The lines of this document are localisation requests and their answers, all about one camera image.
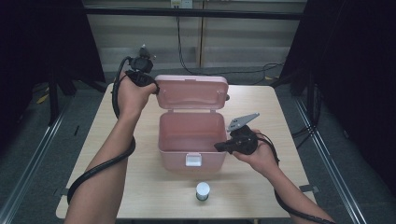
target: right hand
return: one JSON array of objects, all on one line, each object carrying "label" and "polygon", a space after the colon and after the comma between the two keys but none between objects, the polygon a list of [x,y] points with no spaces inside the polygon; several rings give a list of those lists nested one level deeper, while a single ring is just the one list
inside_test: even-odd
[{"label": "right hand", "polygon": [[[254,133],[260,133],[259,130],[252,131]],[[275,170],[279,169],[270,146],[260,140],[256,151],[254,151],[251,155],[245,155],[237,151],[235,151],[233,155],[238,160],[248,163],[255,171],[267,178],[269,174],[272,174]]]}]

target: forearm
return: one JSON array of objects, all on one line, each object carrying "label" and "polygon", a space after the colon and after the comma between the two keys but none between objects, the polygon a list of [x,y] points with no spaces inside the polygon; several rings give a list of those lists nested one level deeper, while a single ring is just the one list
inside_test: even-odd
[{"label": "forearm", "polygon": [[[266,176],[274,186],[279,197],[290,208],[314,217],[332,221],[332,218],[319,206],[306,197],[280,169]],[[311,223],[305,219],[290,215],[294,223]]]},{"label": "forearm", "polygon": [[[138,117],[139,114],[120,118],[117,121],[107,140],[87,167],[87,171],[128,149]],[[114,222],[120,208],[127,162],[127,160],[120,161],[81,184],[70,203],[65,223]]]}]

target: wooden table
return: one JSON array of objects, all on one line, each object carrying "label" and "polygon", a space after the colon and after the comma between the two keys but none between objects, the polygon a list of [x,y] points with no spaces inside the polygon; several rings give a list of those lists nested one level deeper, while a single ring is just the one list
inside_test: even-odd
[{"label": "wooden table", "polygon": [[[98,109],[67,187],[86,169],[116,122],[109,85]],[[226,126],[233,118],[259,112],[250,128],[268,135],[276,146],[280,167],[296,186],[308,184],[306,174],[290,135],[274,89],[264,86],[230,86],[230,100],[219,110]],[[118,218],[129,219],[204,219],[288,217],[274,196],[271,184],[248,164],[227,154],[220,171],[212,174],[177,174],[165,170],[158,149],[159,118],[165,110],[150,96],[135,129],[136,149],[129,158],[128,171]],[[195,197],[201,181],[210,186],[207,201]],[[312,192],[307,196],[314,199]],[[63,196],[56,211],[64,218]]]}]

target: gray wall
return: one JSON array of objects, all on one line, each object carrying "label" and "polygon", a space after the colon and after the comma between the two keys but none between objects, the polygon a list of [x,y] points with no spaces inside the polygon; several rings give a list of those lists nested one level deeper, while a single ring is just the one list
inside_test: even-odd
[{"label": "gray wall", "polygon": [[[170,7],[166,1],[85,0],[86,6]],[[194,8],[303,12],[305,0],[193,1]],[[105,72],[116,71],[124,56],[136,55],[146,44],[157,56],[154,66],[181,67],[174,17],[88,16]],[[184,62],[188,67],[262,66],[282,63],[297,21],[180,18]]]}]

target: pink plastic box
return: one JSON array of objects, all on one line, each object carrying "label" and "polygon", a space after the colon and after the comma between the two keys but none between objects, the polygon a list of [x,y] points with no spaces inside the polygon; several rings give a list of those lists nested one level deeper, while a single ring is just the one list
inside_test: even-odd
[{"label": "pink plastic box", "polygon": [[168,110],[160,117],[158,143],[164,168],[170,171],[219,170],[226,152],[217,152],[214,145],[226,141],[227,136],[224,117],[216,109],[224,107],[227,80],[224,77],[170,75],[160,75],[155,80],[161,88],[158,104]]}]

